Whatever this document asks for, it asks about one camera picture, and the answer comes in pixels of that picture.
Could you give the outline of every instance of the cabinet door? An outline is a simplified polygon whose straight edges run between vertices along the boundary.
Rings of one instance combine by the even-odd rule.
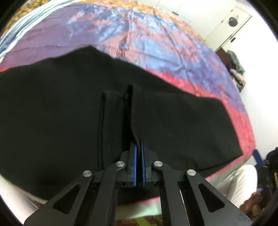
[[[194,30],[206,39],[211,31],[235,6],[234,0],[198,0],[200,9],[197,18],[191,22]]]
[[[139,0],[139,2],[149,4],[150,6],[157,7],[159,0]]]
[[[202,0],[183,0],[182,5],[177,10],[177,14],[186,23],[190,24],[198,15],[201,8]]]
[[[256,22],[256,19],[254,17],[251,17],[241,28],[240,30],[230,37],[222,46],[221,48],[224,49],[225,52],[227,52],[229,49],[233,48],[235,46],[236,48],[238,46],[244,46],[244,43],[246,43],[247,40],[252,40],[254,37],[257,38],[257,36],[253,36],[253,31],[256,30],[254,24]]]
[[[167,12],[176,12],[184,0],[160,0],[158,8],[164,9]]]
[[[224,20],[209,34],[205,39],[208,46],[216,51],[229,37],[231,37],[250,17],[247,12],[235,7],[231,10]],[[237,25],[229,25],[230,18],[237,18]]]

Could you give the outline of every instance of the metal screw cap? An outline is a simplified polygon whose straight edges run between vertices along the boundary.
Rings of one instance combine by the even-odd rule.
[[[92,175],[92,172],[89,171],[89,170],[85,170],[85,171],[83,172],[83,176],[91,176],[91,175]]]
[[[125,165],[125,163],[123,161],[118,161],[116,163],[117,167],[123,167]]]
[[[154,165],[155,165],[155,166],[162,166],[162,164],[163,164],[163,163],[162,163],[161,161],[155,161],[155,162],[154,162]]]
[[[188,174],[189,176],[195,176],[196,171],[193,170],[193,169],[190,169],[190,170],[187,171],[187,174]]]

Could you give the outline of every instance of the colorful bedsheet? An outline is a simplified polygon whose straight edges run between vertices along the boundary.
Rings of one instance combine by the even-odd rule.
[[[251,156],[255,141],[250,121],[224,64],[189,25],[151,6],[114,0],[58,9],[19,40],[0,63],[0,71],[87,45],[138,65],[186,92],[223,102],[243,156],[208,177],[212,184]]]
[[[41,5],[46,4],[50,1],[51,0],[32,0],[29,3],[24,4],[24,6],[21,7],[7,23],[3,33],[6,33],[11,28],[11,26],[21,17],[31,12],[33,9],[36,9],[37,7],[40,7]]]

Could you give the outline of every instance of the white wall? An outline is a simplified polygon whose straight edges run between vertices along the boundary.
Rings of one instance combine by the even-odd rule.
[[[249,2],[247,2],[246,0],[236,0],[237,2],[246,5],[246,6],[251,6]]]
[[[278,42],[257,14],[244,26],[230,50],[245,69],[246,86],[241,92],[257,149],[264,158],[278,146]]]

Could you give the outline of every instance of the cabinet handle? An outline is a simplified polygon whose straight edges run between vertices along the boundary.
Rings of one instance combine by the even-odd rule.
[[[231,43],[236,39],[236,37],[234,37],[232,40],[231,40]]]

